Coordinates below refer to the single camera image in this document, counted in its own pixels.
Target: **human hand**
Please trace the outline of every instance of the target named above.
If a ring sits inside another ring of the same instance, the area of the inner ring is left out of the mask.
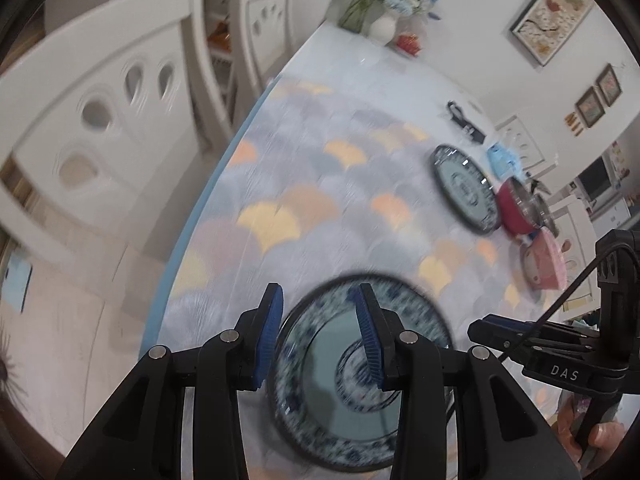
[[[575,417],[573,398],[570,397],[558,412],[558,421],[552,425],[552,429],[576,467],[580,469],[578,460],[582,456],[582,448],[578,446],[574,436],[571,434],[571,424],[574,422]],[[599,468],[611,458],[611,455],[613,455],[613,452],[625,437],[625,433],[625,427],[619,422],[603,422],[591,429],[589,445],[598,448],[600,452],[593,460],[593,463],[590,464],[589,470],[585,472],[586,474]]]

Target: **framed picture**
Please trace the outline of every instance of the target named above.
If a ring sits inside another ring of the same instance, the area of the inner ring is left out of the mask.
[[[600,77],[596,80],[596,84],[604,96],[604,101],[609,106],[611,106],[616,99],[620,97],[620,94],[622,94],[620,81],[618,81],[616,73],[610,64],[607,65],[606,69],[604,69],[602,74],[600,74]]]
[[[587,128],[591,128],[604,115],[604,106],[602,106],[593,87],[587,90],[586,94],[575,104],[575,107],[578,108]]]
[[[593,6],[593,0],[533,0],[511,32],[545,66]]]

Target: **patterned tablecloth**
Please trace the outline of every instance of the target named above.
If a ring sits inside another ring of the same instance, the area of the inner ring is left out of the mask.
[[[431,296],[458,349],[470,346],[469,323],[490,312],[537,318],[551,296],[529,290],[520,248],[502,229],[477,236],[447,206],[429,164],[438,144],[356,98],[280,79],[206,203],[158,342],[174,351],[202,345],[255,308],[269,282],[283,287],[286,315],[322,282],[366,270]],[[514,375],[543,415],[555,411],[558,390]],[[284,444],[264,391],[241,394],[239,403],[252,480],[341,476]],[[190,416],[187,409],[183,478],[191,477]],[[455,449],[452,440],[451,476]],[[363,476],[388,478],[388,470]]]

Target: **ceramic plate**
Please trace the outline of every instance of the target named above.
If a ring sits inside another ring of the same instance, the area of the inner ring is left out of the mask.
[[[494,188],[471,157],[442,144],[434,150],[431,161],[440,189],[466,224],[481,233],[500,227]]]
[[[391,465],[401,400],[399,392],[379,390],[369,375],[350,300],[361,283],[370,283],[380,306],[397,312],[406,328],[452,348],[434,304],[391,276],[341,277],[295,307],[278,336],[268,381],[271,411],[297,452],[348,472]]]

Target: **finger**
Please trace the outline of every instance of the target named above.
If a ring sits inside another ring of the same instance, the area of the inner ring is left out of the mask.
[[[558,440],[562,447],[566,450],[571,460],[574,461],[575,464],[578,463],[580,457],[582,456],[582,448],[578,446],[578,443],[575,441],[573,435],[569,431],[565,431],[563,433],[558,434]]]
[[[625,437],[625,427],[619,422],[596,424],[589,434],[589,444],[613,453]]]
[[[574,398],[569,397],[558,412],[558,433],[566,433],[570,430],[575,419]]]

